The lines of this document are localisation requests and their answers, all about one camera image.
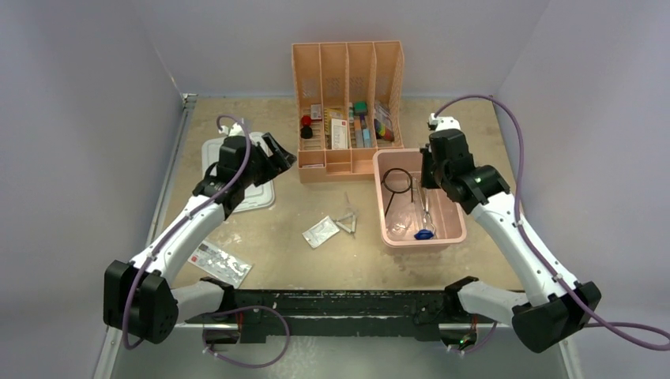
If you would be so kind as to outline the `clay pipe triangle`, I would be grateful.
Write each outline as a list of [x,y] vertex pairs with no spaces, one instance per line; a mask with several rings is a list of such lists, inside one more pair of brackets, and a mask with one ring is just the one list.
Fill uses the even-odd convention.
[[335,219],[335,224],[345,233],[354,235],[357,228],[358,214],[356,211],[347,211],[343,216]]

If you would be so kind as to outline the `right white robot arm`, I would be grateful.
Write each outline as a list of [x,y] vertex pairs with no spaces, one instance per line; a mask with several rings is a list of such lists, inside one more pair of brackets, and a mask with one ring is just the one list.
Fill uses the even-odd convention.
[[494,167],[475,165],[465,135],[459,129],[435,131],[420,153],[422,187],[442,190],[459,204],[495,242],[523,288],[503,290],[468,276],[446,287],[446,316],[463,321],[478,314],[509,325],[534,353],[583,329],[601,300],[600,289],[580,282],[525,218],[515,215],[509,185]]

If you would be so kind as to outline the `white plastic bin lid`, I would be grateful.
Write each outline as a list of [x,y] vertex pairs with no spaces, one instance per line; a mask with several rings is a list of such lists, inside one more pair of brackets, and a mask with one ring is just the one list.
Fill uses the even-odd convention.
[[[220,146],[223,144],[223,138],[214,138],[204,142],[201,147],[201,169],[206,174],[207,170],[211,175],[216,174],[216,163],[219,160]],[[275,191],[273,182],[267,182],[260,186],[249,186],[245,190],[244,200],[235,208],[234,213],[249,212],[261,208],[268,208],[275,201]]]

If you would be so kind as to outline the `blue plastic clip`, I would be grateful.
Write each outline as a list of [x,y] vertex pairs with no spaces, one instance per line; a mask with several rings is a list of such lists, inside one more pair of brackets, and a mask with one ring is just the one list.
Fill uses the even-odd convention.
[[428,229],[420,229],[413,235],[414,239],[418,241],[430,240],[433,239],[434,236],[435,233]]

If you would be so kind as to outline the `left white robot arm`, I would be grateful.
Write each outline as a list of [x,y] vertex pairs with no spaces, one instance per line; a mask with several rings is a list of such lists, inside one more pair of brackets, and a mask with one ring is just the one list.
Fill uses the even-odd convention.
[[235,315],[232,286],[214,278],[172,288],[182,266],[240,205],[245,191],[291,169],[297,158],[270,133],[254,143],[244,134],[225,137],[219,157],[195,186],[179,216],[128,262],[113,261],[104,273],[104,324],[125,337],[158,344],[173,328],[207,314],[217,323]]

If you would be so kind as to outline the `white foil sachet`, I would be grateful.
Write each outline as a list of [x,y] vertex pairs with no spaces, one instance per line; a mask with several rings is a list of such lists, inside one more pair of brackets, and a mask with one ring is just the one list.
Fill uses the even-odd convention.
[[312,249],[316,249],[339,231],[340,228],[333,219],[330,216],[326,216],[313,227],[304,231],[303,237]]

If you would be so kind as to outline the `metal crucible tongs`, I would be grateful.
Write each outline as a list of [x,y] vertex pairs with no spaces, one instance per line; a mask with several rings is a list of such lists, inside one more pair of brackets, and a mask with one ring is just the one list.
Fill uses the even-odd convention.
[[422,229],[428,229],[435,233],[435,225],[429,212],[429,199],[426,190],[421,186],[419,179],[416,180],[416,189],[420,199]]

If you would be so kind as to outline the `pink plastic bin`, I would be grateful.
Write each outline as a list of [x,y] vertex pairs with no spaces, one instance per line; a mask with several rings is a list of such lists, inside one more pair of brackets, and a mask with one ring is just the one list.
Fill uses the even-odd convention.
[[380,234],[388,247],[449,246],[466,239],[460,205],[440,189],[422,187],[418,149],[380,149],[372,163]]

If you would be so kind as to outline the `small clear glass beaker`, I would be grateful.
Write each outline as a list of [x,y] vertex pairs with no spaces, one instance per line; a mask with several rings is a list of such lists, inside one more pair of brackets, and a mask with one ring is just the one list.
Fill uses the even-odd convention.
[[400,215],[389,218],[386,221],[387,235],[392,240],[402,240],[408,229],[412,226],[412,218],[408,215]]

